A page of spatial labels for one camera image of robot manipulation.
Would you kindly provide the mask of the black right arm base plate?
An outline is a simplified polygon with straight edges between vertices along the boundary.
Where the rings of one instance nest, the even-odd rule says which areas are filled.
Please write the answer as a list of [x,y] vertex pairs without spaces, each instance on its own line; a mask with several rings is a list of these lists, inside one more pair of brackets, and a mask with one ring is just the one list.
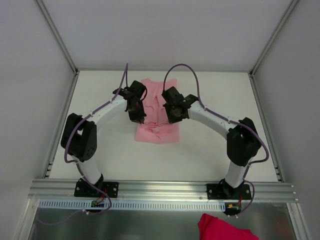
[[252,192],[248,184],[241,184],[237,188],[232,188],[224,183],[206,184],[206,193],[208,200],[250,200]]

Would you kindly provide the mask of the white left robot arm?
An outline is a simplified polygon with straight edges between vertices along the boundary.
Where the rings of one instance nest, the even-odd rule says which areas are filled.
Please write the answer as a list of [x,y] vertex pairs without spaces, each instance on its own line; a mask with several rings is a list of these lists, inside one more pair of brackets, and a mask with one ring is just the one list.
[[128,113],[133,123],[143,124],[147,116],[143,106],[148,90],[141,82],[118,88],[106,103],[87,115],[71,113],[64,126],[60,145],[64,148],[64,161],[76,163],[81,178],[86,181],[85,190],[93,197],[103,191],[103,175],[98,169],[95,153],[99,129],[120,113]]

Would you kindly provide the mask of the pink t shirt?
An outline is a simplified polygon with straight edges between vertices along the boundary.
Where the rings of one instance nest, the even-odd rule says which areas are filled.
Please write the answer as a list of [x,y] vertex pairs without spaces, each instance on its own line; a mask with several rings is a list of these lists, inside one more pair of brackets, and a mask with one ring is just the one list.
[[139,124],[135,141],[152,144],[172,144],[180,141],[179,125],[170,124],[162,96],[163,83],[148,78],[141,81],[147,88],[146,98],[142,101],[146,117]]

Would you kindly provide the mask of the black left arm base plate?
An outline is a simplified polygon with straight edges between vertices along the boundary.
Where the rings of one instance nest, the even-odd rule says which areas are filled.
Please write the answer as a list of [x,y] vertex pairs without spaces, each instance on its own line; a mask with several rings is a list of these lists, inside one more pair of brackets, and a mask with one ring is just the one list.
[[91,187],[83,179],[79,179],[75,185],[74,196],[78,198],[99,198],[106,193],[110,198],[117,198],[119,191],[119,182],[116,181],[100,181],[95,186]]

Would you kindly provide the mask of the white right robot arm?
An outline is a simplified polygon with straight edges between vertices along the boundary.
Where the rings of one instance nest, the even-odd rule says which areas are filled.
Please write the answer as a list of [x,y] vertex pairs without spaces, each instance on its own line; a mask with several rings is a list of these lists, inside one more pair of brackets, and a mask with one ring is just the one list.
[[199,122],[226,140],[226,154],[230,160],[221,192],[232,199],[240,192],[248,163],[256,156],[262,144],[257,139],[257,130],[253,121],[244,118],[240,121],[228,119],[218,113],[212,113],[203,107],[199,98],[189,94],[184,97],[175,87],[162,92],[163,105],[169,123],[175,124],[184,119]]

